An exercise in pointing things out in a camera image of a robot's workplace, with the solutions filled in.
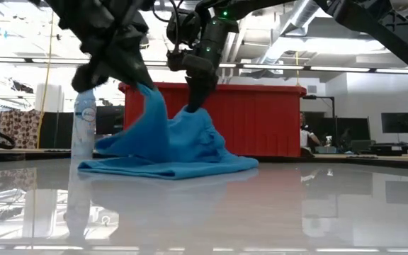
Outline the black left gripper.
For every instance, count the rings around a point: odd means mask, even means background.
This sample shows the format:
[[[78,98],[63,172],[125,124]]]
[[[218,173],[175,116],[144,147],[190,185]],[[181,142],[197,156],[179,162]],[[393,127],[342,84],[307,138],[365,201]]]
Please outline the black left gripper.
[[[145,23],[112,25],[103,34],[85,39],[81,48],[91,55],[91,59],[77,68],[72,79],[73,89],[85,92],[106,83],[110,77],[125,84],[142,84],[154,89],[140,54],[140,43],[147,31]]]

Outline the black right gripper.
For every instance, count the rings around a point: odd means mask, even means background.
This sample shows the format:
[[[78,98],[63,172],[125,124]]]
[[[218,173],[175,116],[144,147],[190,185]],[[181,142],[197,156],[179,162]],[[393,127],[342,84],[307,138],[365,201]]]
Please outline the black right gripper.
[[[166,65],[171,71],[186,71],[188,84],[186,111],[196,112],[215,90],[218,81],[217,67],[209,59],[197,56],[192,50],[168,51],[166,58]]]

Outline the blue garment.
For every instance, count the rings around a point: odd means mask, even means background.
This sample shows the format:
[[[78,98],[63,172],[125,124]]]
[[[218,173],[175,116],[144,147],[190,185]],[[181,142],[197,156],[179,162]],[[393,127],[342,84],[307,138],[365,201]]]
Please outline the blue garment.
[[[137,85],[144,111],[127,129],[95,143],[99,160],[82,161],[80,172],[180,180],[255,169],[256,159],[229,152],[204,108],[182,108],[168,118],[162,93]]]

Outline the red plastic laundry basket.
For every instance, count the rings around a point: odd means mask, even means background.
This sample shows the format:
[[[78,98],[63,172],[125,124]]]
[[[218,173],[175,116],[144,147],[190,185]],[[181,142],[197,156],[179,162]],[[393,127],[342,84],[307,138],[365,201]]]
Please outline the red plastic laundry basket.
[[[143,113],[137,88],[125,90],[127,130]],[[168,118],[188,104],[188,85],[157,83]],[[297,157],[300,154],[300,86],[219,85],[200,107],[206,109],[227,150],[239,156]]]

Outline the light blue air freshener bottle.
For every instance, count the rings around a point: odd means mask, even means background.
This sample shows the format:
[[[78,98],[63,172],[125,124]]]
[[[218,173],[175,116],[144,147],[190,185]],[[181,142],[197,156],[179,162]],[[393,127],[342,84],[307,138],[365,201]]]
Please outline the light blue air freshener bottle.
[[[96,98],[94,91],[79,93],[74,104],[71,157],[90,159],[94,153]]]

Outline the white cylinder column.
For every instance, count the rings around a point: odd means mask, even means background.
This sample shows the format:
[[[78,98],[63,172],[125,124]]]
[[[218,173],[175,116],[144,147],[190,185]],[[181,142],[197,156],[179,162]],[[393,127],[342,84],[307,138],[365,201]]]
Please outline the white cylinder column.
[[[48,113],[60,113],[64,110],[64,92],[62,86],[38,84],[35,90],[35,109]]]

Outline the black partition panel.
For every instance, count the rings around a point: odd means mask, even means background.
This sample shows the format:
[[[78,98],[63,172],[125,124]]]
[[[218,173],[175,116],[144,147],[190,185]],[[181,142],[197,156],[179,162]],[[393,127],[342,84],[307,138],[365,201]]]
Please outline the black partition panel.
[[[44,113],[40,129],[41,149],[69,149],[72,144],[73,113]]]

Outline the person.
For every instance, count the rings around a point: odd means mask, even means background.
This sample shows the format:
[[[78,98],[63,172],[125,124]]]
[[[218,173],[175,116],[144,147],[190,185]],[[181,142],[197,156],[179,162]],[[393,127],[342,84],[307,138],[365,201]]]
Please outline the person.
[[[314,134],[312,128],[306,123],[305,114],[300,113],[300,146],[311,149],[315,146],[320,146],[322,143]]]

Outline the brown dotted cloth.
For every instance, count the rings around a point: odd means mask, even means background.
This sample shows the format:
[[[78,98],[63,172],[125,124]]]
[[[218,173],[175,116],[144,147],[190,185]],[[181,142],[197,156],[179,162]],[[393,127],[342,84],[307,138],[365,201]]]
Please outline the brown dotted cloth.
[[[40,111],[8,110],[0,115],[0,133],[15,142],[16,149],[35,149],[38,142]]]

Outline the tan wooden desk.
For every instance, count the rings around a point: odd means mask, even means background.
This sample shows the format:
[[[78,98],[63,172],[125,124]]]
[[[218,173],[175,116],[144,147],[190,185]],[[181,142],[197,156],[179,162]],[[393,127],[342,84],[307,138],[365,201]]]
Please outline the tan wooden desk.
[[[69,149],[0,149],[0,154],[32,154],[40,156],[70,156]],[[377,156],[371,154],[355,155],[355,154],[315,154],[315,159],[378,159],[378,160],[393,160],[393,161],[408,161],[408,154],[402,156]]]

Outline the wide black monitor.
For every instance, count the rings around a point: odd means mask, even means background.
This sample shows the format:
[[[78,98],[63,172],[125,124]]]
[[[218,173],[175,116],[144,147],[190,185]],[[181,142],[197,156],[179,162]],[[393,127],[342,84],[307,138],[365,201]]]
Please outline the wide black monitor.
[[[346,130],[350,130],[352,140],[369,140],[370,128],[367,118],[315,118],[307,121],[319,139],[332,136],[336,141]]]

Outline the small black monitor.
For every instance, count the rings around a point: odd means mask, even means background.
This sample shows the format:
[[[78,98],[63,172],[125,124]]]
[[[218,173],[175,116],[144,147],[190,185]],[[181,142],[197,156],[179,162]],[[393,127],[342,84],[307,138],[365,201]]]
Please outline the small black monitor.
[[[408,113],[381,113],[383,133],[408,133]]]

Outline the smooth silver ventilation duct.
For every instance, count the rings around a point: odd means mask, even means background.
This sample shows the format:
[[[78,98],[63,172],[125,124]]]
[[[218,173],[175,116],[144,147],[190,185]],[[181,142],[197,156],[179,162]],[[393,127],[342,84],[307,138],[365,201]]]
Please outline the smooth silver ventilation duct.
[[[271,31],[272,43],[252,64],[276,64],[290,50],[297,51],[304,44],[308,26],[320,7],[314,0],[297,0],[291,11],[280,16],[279,25]]]

